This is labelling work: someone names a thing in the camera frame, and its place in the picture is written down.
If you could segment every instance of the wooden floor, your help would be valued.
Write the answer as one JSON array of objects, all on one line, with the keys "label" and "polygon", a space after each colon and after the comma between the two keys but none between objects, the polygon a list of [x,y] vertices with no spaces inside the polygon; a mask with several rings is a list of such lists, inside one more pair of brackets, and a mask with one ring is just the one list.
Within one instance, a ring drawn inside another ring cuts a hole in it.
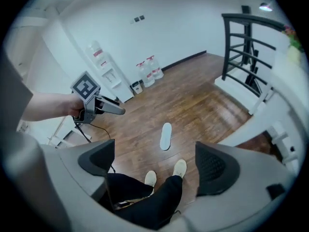
[{"label": "wooden floor", "polygon": [[[172,175],[179,159],[187,162],[183,182],[182,211],[195,200],[198,172],[195,166],[195,141],[217,143],[244,124],[248,112],[216,86],[214,79],[221,75],[224,58],[204,54],[164,72],[154,85],[121,106],[123,116],[97,116],[94,125],[105,128],[115,139],[115,161],[118,173],[144,181],[149,170],[157,174],[157,189]],[[160,149],[164,123],[172,124],[169,150]],[[108,139],[101,129],[84,125],[92,141]],[[78,135],[68,139],[74,144],[86,143]],[[240,147],[270,153],[265,136],[260,135]]]}]

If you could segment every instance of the shoe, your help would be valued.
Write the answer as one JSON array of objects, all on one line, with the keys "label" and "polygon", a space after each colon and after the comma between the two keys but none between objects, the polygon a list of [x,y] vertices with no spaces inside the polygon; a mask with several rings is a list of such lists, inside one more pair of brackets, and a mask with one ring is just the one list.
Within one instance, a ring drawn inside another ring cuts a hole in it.
[{"label": "shoe", "polygon": [[178,162],[176,162],[173,175],[178,175],[181,178],[183,178],[186,171],[187,171],[187,163],[185,162],[185,160],[181,159]]},{"label": "shoe", "polygon": [[150,195],[153,195],[154,193],[155,183],[156,183],[156,174],[154,171],[151,170],[146,174],[146,177],[145,177],[145,184],[152,186],[154,188],[153,192]]}]

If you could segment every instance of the black pants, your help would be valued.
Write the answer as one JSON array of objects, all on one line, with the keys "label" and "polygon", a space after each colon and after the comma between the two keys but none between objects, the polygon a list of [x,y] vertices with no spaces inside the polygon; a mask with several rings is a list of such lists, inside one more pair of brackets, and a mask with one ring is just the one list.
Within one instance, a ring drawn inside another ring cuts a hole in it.
[{"label": "black pants", "polygon": [[[153,187],[124,174],[108,174],[108,184],[112,203],[140,199],[149,196]],[[170,176],[149,198],[136,202],[129,207],[116,210],[115,214],[134,224],[158,230],[168,224],[175,212],[183,192],[183,179]],[[110,209],[107,193],[100,203]]]}]

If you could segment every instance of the vase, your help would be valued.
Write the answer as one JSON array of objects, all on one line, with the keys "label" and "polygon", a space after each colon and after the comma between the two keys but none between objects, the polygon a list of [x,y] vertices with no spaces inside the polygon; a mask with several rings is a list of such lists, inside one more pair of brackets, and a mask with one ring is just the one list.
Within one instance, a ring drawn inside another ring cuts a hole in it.
[{"label": "vase", "polygon": [[287,59],[292,63],[300,66],[301,52],[295,46],[289,46],[287,51]]}]

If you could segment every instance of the ceiling lamp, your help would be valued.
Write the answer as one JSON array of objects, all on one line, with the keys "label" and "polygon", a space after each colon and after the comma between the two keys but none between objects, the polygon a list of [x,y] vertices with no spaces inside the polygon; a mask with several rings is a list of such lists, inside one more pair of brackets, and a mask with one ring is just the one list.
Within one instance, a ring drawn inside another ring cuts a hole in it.
[{"label": "ceiling lamp", "polygon": [[260,5],[260,10],[272,11],[272,8],[270,8],[270,6],[267,3],[262,2],[261,5]]}]

